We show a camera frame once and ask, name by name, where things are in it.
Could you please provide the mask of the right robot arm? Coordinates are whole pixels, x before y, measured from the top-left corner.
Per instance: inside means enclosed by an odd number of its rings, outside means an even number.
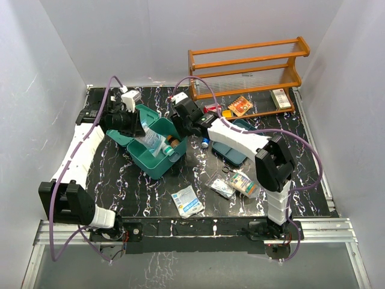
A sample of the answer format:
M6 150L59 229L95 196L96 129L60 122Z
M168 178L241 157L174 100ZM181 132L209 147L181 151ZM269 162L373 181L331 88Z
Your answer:
M281 136L266 137L247 131L219 117L204 113L184 93L171 97L175 113L171 121L183 136L202 136L242 153L256 166L256 179L265 189L268 212L266 228L270 236L281 239L289 233L292 222L290 188L295 161Z

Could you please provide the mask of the white spray bottle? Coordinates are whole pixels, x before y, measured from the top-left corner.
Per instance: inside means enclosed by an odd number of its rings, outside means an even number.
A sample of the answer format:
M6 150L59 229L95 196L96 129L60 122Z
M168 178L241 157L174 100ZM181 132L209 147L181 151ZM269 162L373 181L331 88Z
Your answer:
M174 149L169 144L163 143L162 152L165 156L170 157L174 154Z

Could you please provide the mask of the blue swab packet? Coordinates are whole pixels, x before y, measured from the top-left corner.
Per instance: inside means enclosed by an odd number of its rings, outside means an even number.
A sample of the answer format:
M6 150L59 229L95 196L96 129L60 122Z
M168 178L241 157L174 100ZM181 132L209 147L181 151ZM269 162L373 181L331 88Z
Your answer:
M146 135L144 137L138 137L137 141L144 145L154 157L157 157L160 151L162 151L162 144L165 143L165 137L150 129L145 120L142 120L141 124Z

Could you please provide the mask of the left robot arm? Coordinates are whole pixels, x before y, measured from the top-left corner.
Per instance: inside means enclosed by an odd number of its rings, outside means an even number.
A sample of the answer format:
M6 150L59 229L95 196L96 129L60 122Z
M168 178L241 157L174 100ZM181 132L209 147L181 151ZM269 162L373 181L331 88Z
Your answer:
M108 131L127 137L145 135L136 106L140 98L139 91L120 88L81 110L61 166L38 188L50 222L102 228L111 240L123 236L124 225L116 220L116 212L97 206L85 187L96 150Z

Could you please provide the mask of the blue white bandage roll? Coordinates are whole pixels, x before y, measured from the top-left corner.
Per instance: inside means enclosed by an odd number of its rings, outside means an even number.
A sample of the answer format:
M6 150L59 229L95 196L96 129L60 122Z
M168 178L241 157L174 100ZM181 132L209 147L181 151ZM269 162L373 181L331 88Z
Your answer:
M201 147L206 149L209 147L210 139L203 137L201 142Z

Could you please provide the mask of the brown medicine bottle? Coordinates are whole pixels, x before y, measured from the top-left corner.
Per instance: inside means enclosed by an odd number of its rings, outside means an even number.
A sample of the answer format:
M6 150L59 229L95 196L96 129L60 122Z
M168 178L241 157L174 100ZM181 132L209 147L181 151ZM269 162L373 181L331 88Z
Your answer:
M168 135L167 138L166 138L166 140L167 140L168 144L169 144L173 149L176 148L176 147L178 147L179 144L180 144L180 141L179 141L176 137L174 137L174 136L172 136L172 135Z

